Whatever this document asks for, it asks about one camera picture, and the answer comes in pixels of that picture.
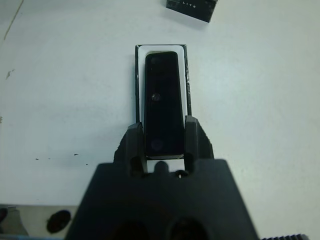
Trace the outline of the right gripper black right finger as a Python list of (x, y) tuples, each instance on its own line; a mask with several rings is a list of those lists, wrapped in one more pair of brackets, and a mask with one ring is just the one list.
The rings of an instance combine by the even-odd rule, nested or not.
[(194, 172), (196, 162), (214, 159), (213, 146), (197, 118), (187, 115), (184, 125), (184, 168)]

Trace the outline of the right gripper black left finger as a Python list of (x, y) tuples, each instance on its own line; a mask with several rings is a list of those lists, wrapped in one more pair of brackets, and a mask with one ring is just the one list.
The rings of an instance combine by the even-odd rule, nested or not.
[(132, 177), (142, 177), (148, 173), (141, 122), (127, 128), (114, 153), (113, 162), (123, 165)]

